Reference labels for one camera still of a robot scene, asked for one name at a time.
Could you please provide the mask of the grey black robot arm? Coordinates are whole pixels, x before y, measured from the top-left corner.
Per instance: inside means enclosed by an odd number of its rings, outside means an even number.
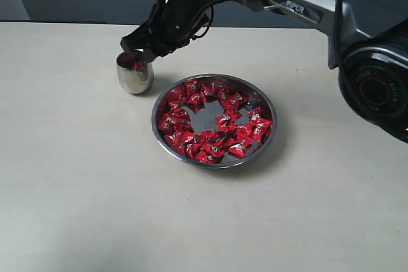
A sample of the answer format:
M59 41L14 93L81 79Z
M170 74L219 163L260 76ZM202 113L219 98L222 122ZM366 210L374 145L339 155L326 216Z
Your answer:
M294 17L328 38L328 66L339 71L349 107L407 141L407 0L156 0L148 19L121 39L147 62L165 57L210 27L206 12L234 1L252 11Z

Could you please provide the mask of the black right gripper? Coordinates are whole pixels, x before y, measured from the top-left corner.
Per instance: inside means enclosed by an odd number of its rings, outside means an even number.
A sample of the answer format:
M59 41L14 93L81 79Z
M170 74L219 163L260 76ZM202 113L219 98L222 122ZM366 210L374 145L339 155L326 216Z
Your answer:
M162 0L151 21L144 22L120 46L125 52L140 50L143 63L165 57L187 44L202 9L212 0Z

